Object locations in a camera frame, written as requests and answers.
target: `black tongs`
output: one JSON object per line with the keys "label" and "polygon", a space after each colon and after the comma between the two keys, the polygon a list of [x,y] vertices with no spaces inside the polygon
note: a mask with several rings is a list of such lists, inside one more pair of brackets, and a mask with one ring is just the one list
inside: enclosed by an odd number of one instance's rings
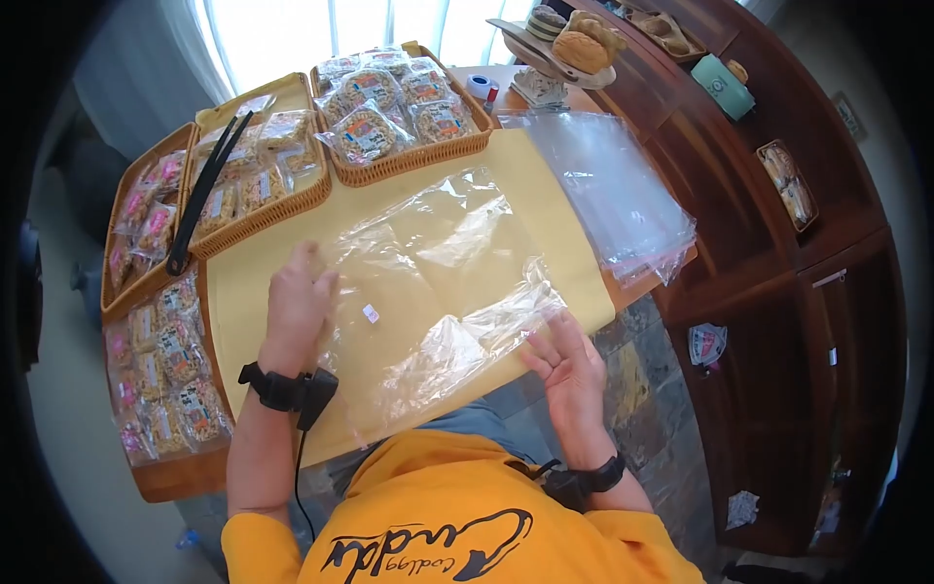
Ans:
{"label": "black tongs", "polygon": [[230,135],[231,128],[236,123],[236,116],[233,116],[230,123],[224,128],[224,133],[220,135],[217,145],[211,150],[211,155],[207,157],[201,175],[194,183],[194,187],[191,188],[191,195],[188,197],[185,212],[181,216],[181,221],[178,222],[175,241],[172,242],[172,247],[169,249],[169,258],[165,263],[165,271],[168,272],[169,276],[180,276],[182,270],[185,269],[185,261],[188,259],[188,243],[191,241],[191,234],[194,233],[195,225],[198,224],[198,218],[201,217],[201,209],[204,208],[207,196],[211,194],[211,190],[214,188],[214,182],[220,175],[220,169],[227,162],[227,157],[231,155],[237,140],[240,139],[240,135],[247,128],[249,119],[252,117],[253,112],[250,110],[243,117],[243,121],[240,122],[237,129],[233,131],[231,139],[228,140],[227,136]]}

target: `wooden cabinet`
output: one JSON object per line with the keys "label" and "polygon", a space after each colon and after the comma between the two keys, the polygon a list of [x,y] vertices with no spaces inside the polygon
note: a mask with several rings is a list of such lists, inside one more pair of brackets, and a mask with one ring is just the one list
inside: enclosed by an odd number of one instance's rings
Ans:
{"label": "wooden cabinet", "polygon": [[[689,75],[693,64],[674,64],[593,0],[567,4],[627,38],[616,83],[590,94],[630,121],[698,220],[698,258],[653,296],[697,413],[718,541],[777,555],[853,551],[895,447],[906,364],[898,260],[856,144],[801,63],[734,2],[629,4],[668,12],[743,64],[757,105],[736,122]],[[801,233],[756,156],[775,138],[820,212]],[[729,329],[717,370],[688,358],[687,331],[703,322]],[[757,520],[727,530],[727,501],[743,490],[761,497]],[[831,502],[836,531],[815,543]]]}

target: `wicker tray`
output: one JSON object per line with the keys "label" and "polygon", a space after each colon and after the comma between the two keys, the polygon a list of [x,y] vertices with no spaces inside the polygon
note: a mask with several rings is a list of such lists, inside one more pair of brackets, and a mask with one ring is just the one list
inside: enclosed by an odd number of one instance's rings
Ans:
{"label": "wicker tray", "polygon": [[[120,294],[115,294],[113,286],[110,285],[110,250],[113,246],[113,228],[117,222],[117,215],[123,206],[123,200],[127,192],[133,186],[134,181],[139,174],[151,164],[155,164],[161,157],[175,150],[184,149],[191,152],[191,147],[195,144],[198,127],[192,122],[188,122],[175,130],[172,134],[163,138],[158,144],[150,148],[145,154],[130,164],[130,167],[123,173],[120,179],[120,185],[117,187],[117,196],[114,198],[113,208],[110,210],[110,224],[107,226],[107,242],[104,246],[104,269],[101,272],[101,319],[104,323],[124,316],[131,307],[146,300],[160,288],[168,284],[172,277],[165,271],[165,260],[152,266],[144,276],[131,284],[125,284]],[[177,203],[178,211],[175,216],[174,230],[178,230],[178,222],[181,214],[185,210],[185,201],[188,200],[188,193],[191,185],[189,177],[191,175],[191,157],[185,156],[185,163],[182,165],[181,179],[178,183],[178,193],[165,199],[168,203]]]}
{"label": "wicker tray", "polygon": [[[200,139],[202,130],[209,132],[214,128],[221,127],[226,125],[230,120],[232,115],[235,113],[236,109],[244,101],[255,97],[257,95],[265,95],[271,93],[273,95],[277,93],[294,91],[296,84],[302,85],[302,94],[304,95],[304,101],[301,104],[295,104],[294,100],[290,101],[288,106],[283,107],[281,104],[279,106],[276,103],[273,103],[273,111],[285,111],[286,109],[314,109],[314,102],[311,101],[311,91],[308,88],[308,77],[304,73],[290,73],[284,78],[277,79],[270,83],[263,85],[249,93],[244,93],[243,95],[237,96],[235,99],[223,104],[222,106],[217,106],[213,109],[205,109],[198,112],[198,115],[195,116],[195,121],[198,123],[197,136],[194,138],[192,144],[197,144],[197,141]],[[312,116],[311,127],[309,132],[318,131],[318,122],[315,116]],[[315,148],[318,152],[318,159],[320,160],[320,174],[318,178],[314,180],[309,186],[293,193],[291,196],[285,197],[278,201],[275,201],[271,205],[267,205],[259,210],[253,211],[246,217],[242,217],[231,222],[228,225],[224,225],[216,232],[208,235],[196,243],[191,243],[189,245],[189,251],[194,255],[194,257],[206,260],[212,256],[217,255],[221,251],[229,248],[239,241],[243,241],[251,235],[255,235],[271,227],[280,221],[284,221],[289,217],[294,217],[299,213],[303,213],[309,209],[313,209],[324,203],[327,200],[328,195],[331,194],[331,173],[328,172],[328,163],[324,156],[324,148],[319,140],[312,138],[311,140],[315,144]],[[187,172],[191,175],[194,173],[194,164],[187,169]],[[190,177],[190,181],[193,184],[194,177]],[[188,195],[191,194],[191,191],[185,193],[185,204],[188,204]]]}
{"label": "wicker tray", "polygon": [[[403,48],[413,57],[431,57],[432,60],[445,71],[451,89],[454,90],[454,92],[460,96],[460,99],[463,100],[464,104],[470,108],[474,123],[476,123],[476,127],[480,130],[480,133],[447,140],[447,142],[430,144],[429,146],[419,146],[400,154],[381,158],[368,166],[353,166],[340,160],[337,156],[332,156],[331,160],[334,164],[334,172],[337,174],[337,178],[348,187],[365,187],[368,184],[373,184],[384,178],[400,175],[409,170],[415,170],[416,168],[422,168],[430,164],[451,160],[452,158],[476,154],[487,147],[489,135],[493,133],[493,120],[491,120],[483,108],[476,103],[476,100],[467,93],[463,85],[454,79],[451,72],[432,55],[430,50],[414,42],[403,44]],[[318,92],[317,67],[311,70],[311,88],[315,93],[315,97],[320,97]],[[328,123],[325,121],[324,114],[320,109],[318,110],[318,120],[322,128],[328,127]]]}

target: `yellow t-shirt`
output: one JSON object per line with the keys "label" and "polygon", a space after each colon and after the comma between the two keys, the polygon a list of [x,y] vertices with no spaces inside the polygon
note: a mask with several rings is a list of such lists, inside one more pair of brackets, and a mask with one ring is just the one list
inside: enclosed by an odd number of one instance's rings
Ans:
{"label": "yellow t-shirt", "polygon": [[241,582],[702,582],[657,515],[564,508],[482,436],[410,430],[354,475],[307,557],[241,513],[221,545]]}

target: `tape roll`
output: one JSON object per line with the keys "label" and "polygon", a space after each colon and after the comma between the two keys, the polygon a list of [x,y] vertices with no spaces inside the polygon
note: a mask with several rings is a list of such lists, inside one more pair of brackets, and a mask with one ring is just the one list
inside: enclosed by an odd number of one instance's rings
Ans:
{"label": "tape roll", "polygon": [[471,75],[467,78],[467,93],[481,102],[493,101],[500,90],[496,79],[484,75]]}

